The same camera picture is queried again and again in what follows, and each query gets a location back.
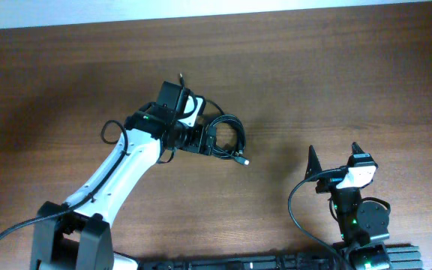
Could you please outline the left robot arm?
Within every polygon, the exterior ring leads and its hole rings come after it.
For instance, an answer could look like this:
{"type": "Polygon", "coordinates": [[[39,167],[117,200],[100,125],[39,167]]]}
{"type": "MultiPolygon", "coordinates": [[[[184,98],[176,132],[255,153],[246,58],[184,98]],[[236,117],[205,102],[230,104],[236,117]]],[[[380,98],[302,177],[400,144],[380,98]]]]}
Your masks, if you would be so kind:
{"type": "Polygon", "coordinates": [[[163,82],[155,102],[120,124],[121,136],[91,178],[63,204],[45,202],[34,227],[31,269],[137,269],[131,256],[113,250],[111,227],[140,178],[166,150],[189,148],[199,136],[197,117],[206,100],[183,84],[163,82]]]}

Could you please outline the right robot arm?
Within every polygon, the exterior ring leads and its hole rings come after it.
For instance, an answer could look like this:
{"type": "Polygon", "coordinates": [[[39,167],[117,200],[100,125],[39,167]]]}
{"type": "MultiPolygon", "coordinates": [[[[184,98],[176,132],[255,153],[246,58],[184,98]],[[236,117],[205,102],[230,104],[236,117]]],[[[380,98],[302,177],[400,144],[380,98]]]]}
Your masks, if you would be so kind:
{"type": "Polygon", "coordinates": [[[391,206],[384,200],[361,195],[374,178],[378,164],[357,143],[347,163],[323,170],[315,148],[308,149],[305,178],[316,182],[318,194],[330,194],[331,214],[343,241],[337,252],[354,269],[390,269],[384,241],[389,238],[391,206]]]}

